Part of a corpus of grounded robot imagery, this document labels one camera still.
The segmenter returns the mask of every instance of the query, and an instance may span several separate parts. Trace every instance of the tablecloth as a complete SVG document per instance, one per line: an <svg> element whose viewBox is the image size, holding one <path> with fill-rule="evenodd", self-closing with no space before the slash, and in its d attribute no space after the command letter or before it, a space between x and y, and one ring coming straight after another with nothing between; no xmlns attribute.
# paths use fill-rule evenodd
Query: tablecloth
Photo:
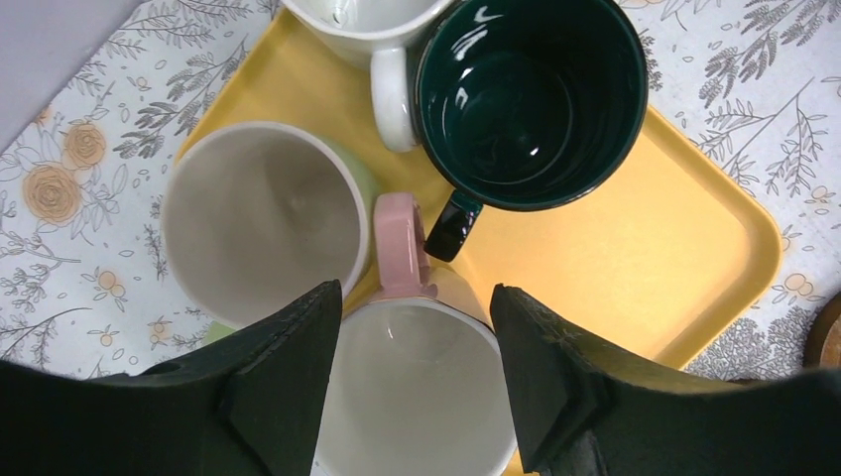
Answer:
<svg viewBox="0 0 841 476"><path fill-rule="evenodd" d="M785 248L769 292L688 370L796 372L841 290L841 0L617 2L645 46L651 103L771 212ZM142 4L0 155L0 358L87 379L200 345L210 319L169 273L163 193L179 145L281 8Z"/></svg>

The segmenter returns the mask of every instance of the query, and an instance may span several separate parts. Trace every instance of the black mug handle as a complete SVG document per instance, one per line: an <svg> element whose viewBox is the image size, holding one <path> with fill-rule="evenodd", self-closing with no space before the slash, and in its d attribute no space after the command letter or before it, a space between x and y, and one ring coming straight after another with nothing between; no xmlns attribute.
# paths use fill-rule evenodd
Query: black mug handle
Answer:
<svg viewBox="0 0 841 476"><path fill-rule="evenodd" d="M433 258L449 263L461 250L467 234L482 211L482 203L456 190L444 205L429 232L423 250Z"/></svg>

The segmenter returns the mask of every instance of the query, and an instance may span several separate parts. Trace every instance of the wooden object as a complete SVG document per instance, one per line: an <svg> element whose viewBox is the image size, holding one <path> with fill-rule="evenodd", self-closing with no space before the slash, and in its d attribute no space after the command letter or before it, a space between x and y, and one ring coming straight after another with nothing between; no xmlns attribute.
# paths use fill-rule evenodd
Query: wooden object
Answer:
<svg viewBox="0 0 841 476"><path fill-rule="evenodd" d="M803 350L805 367L841 367L841 293L815 317Z"/></svg>

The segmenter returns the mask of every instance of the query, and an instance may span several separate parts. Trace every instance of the white mug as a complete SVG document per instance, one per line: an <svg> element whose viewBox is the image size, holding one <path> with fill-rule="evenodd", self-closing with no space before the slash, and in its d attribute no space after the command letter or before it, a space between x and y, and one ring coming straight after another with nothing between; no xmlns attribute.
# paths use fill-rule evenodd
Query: white mug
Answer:
<svg viewBox="0 0 841 476"><path fill-rule="evenodd" d="M170 269L234 329L318 284L344 297L367 270L377 186L335 144L275 122L215 131L184 153L162 212Z"/></svg>
<svg viewBox="0 0 841 476"><path fill-rule="evenodd" d="M342 322L315 449L329 476L499 476L516 449L502 359L470 286L431 268L410 193L374 212L381 289Z"/></svg>
<svg viewBox="0 0 841 476"><path fill-rule="evenodd" d="M374 118L386 147L416 144L409 119L406 50L455 0L284 0L310 31L340 58L371 71Z"/></svg>

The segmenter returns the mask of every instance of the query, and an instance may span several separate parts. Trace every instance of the mug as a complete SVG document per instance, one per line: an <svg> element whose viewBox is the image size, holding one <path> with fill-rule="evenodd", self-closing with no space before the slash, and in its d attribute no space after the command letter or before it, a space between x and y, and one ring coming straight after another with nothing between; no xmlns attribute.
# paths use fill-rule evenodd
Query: mug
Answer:
<svg viewBox="0 0 841 476"><path fill-rule="evenodd" d="M516 449L489 319L421 227L410 193L378 199L382 287L341 324L315 449L330 476L498 476Z"/></svg>
<svg viewBox="0 0 841 476"><path fill-rule="evenodd" d="M425 245L443 261L483 205L544 210L595 189L642 127L643 47L613 0L465 0L414 58L395 66L415 72L410 98L375 112L400 119L387 144L420 142L455 187Z"/></svg>
<svg viewBox="0 0 841 476"><path fill-rule="evenodd" d="M239 329L318 284L344 297L367 270L377 195L352 154L296 127L245 122L184 153L164 197L170 269L208 315Z"/></svg>
<svg viewBox="0 0 841 476"><path fill-rule="evenodd" d="M386 147L407 152L412 124L406 57L427 27L455 0L284 0L290 12L340 58L371 71L377 128Z"/></svg>

